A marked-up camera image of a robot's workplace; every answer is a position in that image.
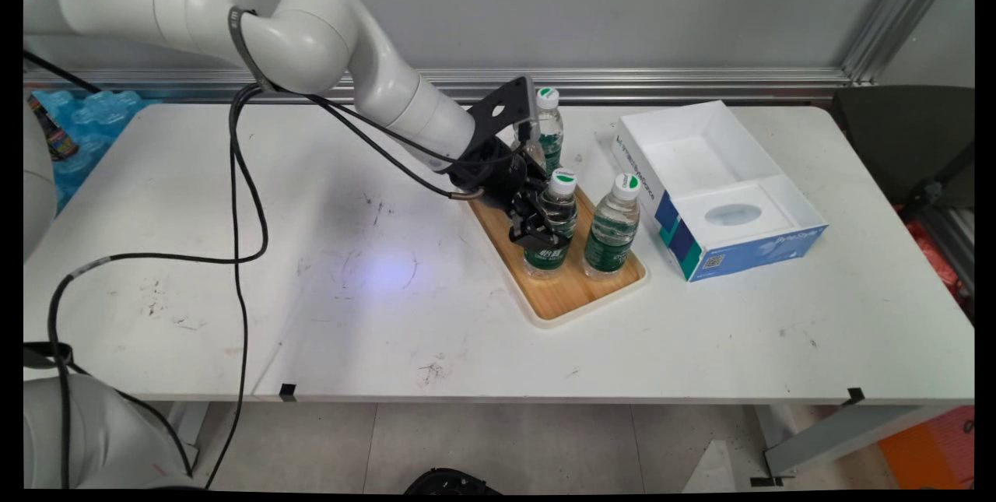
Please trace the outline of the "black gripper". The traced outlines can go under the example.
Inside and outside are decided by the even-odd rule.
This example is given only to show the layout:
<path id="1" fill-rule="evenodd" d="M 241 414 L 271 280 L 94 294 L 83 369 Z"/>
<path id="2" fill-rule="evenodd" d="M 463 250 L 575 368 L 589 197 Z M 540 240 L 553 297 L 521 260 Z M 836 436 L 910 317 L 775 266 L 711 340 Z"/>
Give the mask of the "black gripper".
<path id="1" fill-rule="evenodd" d="M 480 202 L 509 214 L 509 240 L 527 251 L 559 251 L 570 239 L 555 231 L 542 208 L 541 194 L 550 176 L 532 156 L 513 151 L 497 137 L 464 154 L 459 163 L 459 189 L 481 190 Z M 529 195 L 529 202 L 523 197 Z"/>

